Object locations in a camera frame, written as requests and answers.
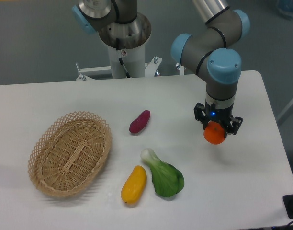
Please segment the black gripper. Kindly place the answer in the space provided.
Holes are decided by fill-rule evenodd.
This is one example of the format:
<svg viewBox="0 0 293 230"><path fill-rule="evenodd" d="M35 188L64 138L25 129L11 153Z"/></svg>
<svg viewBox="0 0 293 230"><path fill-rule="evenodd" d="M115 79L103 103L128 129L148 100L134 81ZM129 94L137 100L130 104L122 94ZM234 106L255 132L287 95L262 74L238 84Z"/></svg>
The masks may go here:
<svg viewBox="0 0 293 230"><path fill-rule="evenodd" d="M203 124L203 130L210 121L222 123L225 131L224 138L227 138L227 135L236 135L243 123L243 118L232 116L233 102L228 100L205 100L205 106L197 103L193 110L195 120Z"/></svg>

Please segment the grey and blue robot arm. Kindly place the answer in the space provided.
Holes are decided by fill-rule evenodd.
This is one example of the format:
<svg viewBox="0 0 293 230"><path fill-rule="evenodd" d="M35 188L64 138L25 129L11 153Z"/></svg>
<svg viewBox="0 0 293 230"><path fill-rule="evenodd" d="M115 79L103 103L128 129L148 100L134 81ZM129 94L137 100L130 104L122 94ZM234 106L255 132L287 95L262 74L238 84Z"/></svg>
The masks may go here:
<svg viewBox="0 0 293 230"><path fill-rule="evenodd" d="M247 35L250 21L224 0L196 0L194 5L207 29L200 36L180 34L170 53L206 83L205 104L196 104L195 119L204 128L216 122L224 135L234 135L243 122L232 115L242 60L230 46ZM146 76L144 52L151 25L138 12L137 1L81 0L72 13L86 33L98 33L108 47L114 78Z"/></svg>

